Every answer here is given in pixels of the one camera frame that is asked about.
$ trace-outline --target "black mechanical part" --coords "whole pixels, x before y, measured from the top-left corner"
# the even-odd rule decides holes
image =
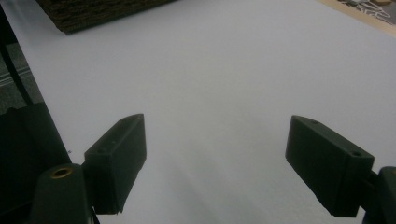
[[[323,124],[292,116],[286,158],[323,206],[363,224],[396,223],[396,167],[371,171],[374,157]]]
[[[70,163],[44,103],[9,109],[0,116],[0,223],[23,223],[38,177]]]
[[[122,212],[146,157],[142,114],[121,119],[85,152],[84,173],[96,214]]]
[[[315,120],[293,116],[286,158],[330,214],[357,215],[357,189],[371,173],[372,155]]]
[[[93,223],[91,203],[80,165],[56,166],[38,178],[30,223]]]

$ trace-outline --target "screw hole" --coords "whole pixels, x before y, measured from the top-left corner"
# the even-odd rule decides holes
[[[70,175],[71,173],[73,173],[73,169],[72,168],[63,167],[63,168],[60,168],[60,169],[52,172],[50,177],[52,179],[60,179],[60,178],[64,178],[64,177]]]

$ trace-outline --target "metal rod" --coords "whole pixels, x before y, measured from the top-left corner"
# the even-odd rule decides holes
[[[29,93],[23,86],[21,78],[18,75],[17,69],[15,68],[14,63],[12,62],[11,57],[9,56],[6,44],[3,42],[2,38],[0,38],[0,51],[1,51],[1,56],[3,57],[3,60],[6,64],[6,67],[9,71],[9,73],[11,74],[11,77],[14,80],[14,83],[17,86],[18,91],[20,92],[24,102],[27,105],[32,105],[33,101],[30,98]]]

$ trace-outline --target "white surface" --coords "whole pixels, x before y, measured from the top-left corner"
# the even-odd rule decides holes
[[[74,162],[145,114],[148,160],[103,223],[361,223],[286,163],[293,114],[396,164],[396,40],[314,0],[183,0],[74,35],[1,4]]]

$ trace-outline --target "brass insert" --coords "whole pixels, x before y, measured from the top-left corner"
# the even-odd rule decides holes
[[[70,175],[71,173],[73,173],[73,169],[72,168],[70,168],[70,167],[62,167],[62,168],[59,168],[58,170],[52,172],[50,177],[52,179],[60,179],[60,178],[64,178],[64,177]]]

